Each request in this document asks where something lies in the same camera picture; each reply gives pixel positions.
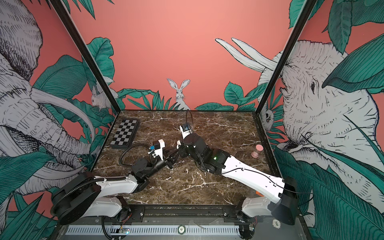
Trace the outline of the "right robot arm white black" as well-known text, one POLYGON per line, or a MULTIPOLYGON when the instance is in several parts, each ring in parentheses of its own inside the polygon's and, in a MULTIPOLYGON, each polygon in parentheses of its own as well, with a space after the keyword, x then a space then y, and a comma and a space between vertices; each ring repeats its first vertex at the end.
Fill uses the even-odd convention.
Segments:
POLYGON ((284 224, 295 224, 299 205, 295 179, 271 176, 221 149, 210 148, 195 133, 193 123, 185 122, 180 131, 183 136, 178 141, 181 158, 191 157, 202 172, 236 180, 262 194, 259 198, 245 198, 239 202, 236 214, 240 220, 246 222, 258 216, 272 216, 284 224))

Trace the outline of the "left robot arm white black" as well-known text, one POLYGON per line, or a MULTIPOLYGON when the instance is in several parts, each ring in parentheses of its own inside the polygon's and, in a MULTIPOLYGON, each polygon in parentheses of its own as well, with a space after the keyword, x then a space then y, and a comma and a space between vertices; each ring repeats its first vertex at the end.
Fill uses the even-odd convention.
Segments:
POLYGON ((164 167, 172 169, 179 156, 179 146, 166 148, 158 140, 149 148, 151 160, 141 158, 131 171, 120 177, 100 177, 83 173, 52 195, 51 215, 61 225, 69 225, 85 217, 109 217, 122 223, 132 216, 132 210, 123 194, 144 190, 151 176, 164 167))

